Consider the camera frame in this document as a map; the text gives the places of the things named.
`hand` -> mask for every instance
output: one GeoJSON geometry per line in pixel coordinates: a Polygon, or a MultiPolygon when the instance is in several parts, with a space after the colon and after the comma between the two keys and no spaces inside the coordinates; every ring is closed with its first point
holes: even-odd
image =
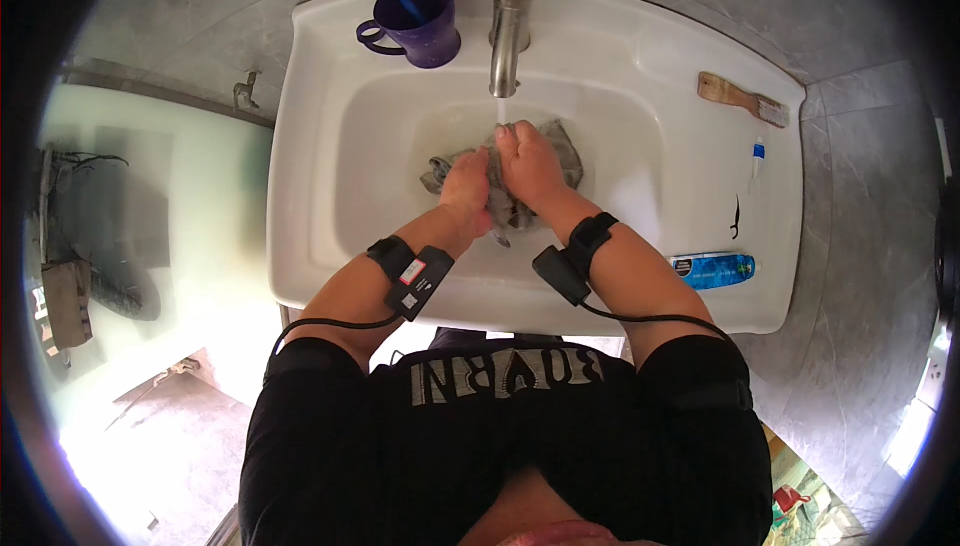
{"type": "Polygon", "coordinates": [[[475,152],[463,154],[446,174],[443,190],[439,194],[439,204],[463,223],[472,238],[483,236],[494,225],[487,212],[487,196],[490,194],[490,181],[487,180],[489,156],[484,146],[475,152]]]}
{"type": "Polygon", "coordinates": [[[553,146],[528,121],[519,121],[513,131],[516,135],[501,125],[495,133],[503,180],[510,193],[543,215],[544,206],[569,189],[560,159],[553,146]]]}

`brushed nickel faucet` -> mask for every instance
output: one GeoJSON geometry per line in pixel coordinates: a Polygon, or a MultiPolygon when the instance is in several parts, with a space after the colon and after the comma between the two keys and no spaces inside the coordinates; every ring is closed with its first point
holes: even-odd
{"type": "Polygon", "coordinates": [[[493,0],[489,44],[489,92],[493,97],[517,93],[517,57],[530,46],[530,5],[533,0],[493,0]]]}

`white bathroom sink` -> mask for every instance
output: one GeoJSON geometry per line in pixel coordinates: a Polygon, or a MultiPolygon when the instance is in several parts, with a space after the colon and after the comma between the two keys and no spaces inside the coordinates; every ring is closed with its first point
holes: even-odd
{"type": "MultiPolygon", "coordinates": [[[[462,48],[424,71],[354,38],[374,0],[314,0],[294,10],[294,48],[270,159],[270,288],[302,307],[351,257],[429,210],[419,177],[431,156],[481,144],[492,0],[456,0],[462,48]]],[[[559,118],[580,153],[580,192],[665,256],[746,252],[756,274],[702,291],[728,332],[775,331],[786,317],[800,239],[803,183],[797,111],[804,90],[732,40],[640,0],[534,0],[531,47],[507,120],[559,118]],[[786,129],[696,94],[701,71],[790,109],[786,129]],[[755,183],[753,144],[767,158],[755,183]],[[730,226],[740,206],[739,235],[730,226]]],[[[531,268],[555,243],[546,228],[474,242],[418,319],[552,335],[619,335],[573,309],[531,268]]]]}

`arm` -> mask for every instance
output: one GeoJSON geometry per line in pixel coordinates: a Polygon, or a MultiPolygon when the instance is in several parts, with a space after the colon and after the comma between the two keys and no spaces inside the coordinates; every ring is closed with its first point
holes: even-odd
{"type": "MultiPolygon", "coordinates": [[[[456,261],[474,240],[491,227],[485,210],[490,184],[487,181],[487,149],[462,155],[443,182],[439,205],[394,232],[414,253],[432,245],[456,261]]],[[[383,303],[390,281],[379,264],[361,254],[336,272],[303,309],[301,318],[335,318],[355,323],[372,323],[390,317],[394,311],[383,303]]],[[[360,368],[367,371],[370,357],[383,340],[402,323],[380,329],[344,329],[330,325],[303,325],[287,336],[320,337],[346,350],[360,368]]]]}
{"type": "MultiPolygon", "coordinates": [[[[564,246],[570,232],[601,209],[564,183],[560,161],[553,147],[529,122],[515,125],[515,135],[498,127],[497,149],[504,181],[510,192],[550,225],[564,246]]],[[[697,292],[646,240],[633,229],[617,223],[611,238],[596,251],[590,263],[590,284],[611,312],[630,316],[688,314],[713,322],[697,292]]],[[[674,337],[714,334],[690,323],[624,323],[633,362],[643,361],[661,344],[674,337]]]]}

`scrub brush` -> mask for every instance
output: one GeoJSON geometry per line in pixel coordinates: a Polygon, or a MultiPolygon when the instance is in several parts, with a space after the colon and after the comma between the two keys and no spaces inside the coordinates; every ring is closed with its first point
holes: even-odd
{"type": "Polygon", "coordinates": [[[767,96],[748,94],[733,83],[713,73],[703,71],[697,81],[697,95],[704,100],[740,106],[760,120],[783,129],[787,123],[786,107],[767,96]]]}

